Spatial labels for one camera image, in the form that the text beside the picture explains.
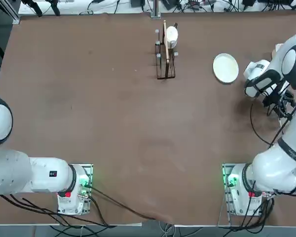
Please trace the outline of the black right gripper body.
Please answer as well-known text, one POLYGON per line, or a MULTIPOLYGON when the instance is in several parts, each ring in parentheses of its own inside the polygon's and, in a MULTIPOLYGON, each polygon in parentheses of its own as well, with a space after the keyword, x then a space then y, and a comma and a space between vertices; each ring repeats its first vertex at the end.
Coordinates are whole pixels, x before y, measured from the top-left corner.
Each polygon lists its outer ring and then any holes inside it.
POLYGON ((263 93, 264 99, 262 101, 264 107, 268 107, 271 104, 277 104, 285 93, 286 89, 289 87, 287 81, 275 83, 263 93))

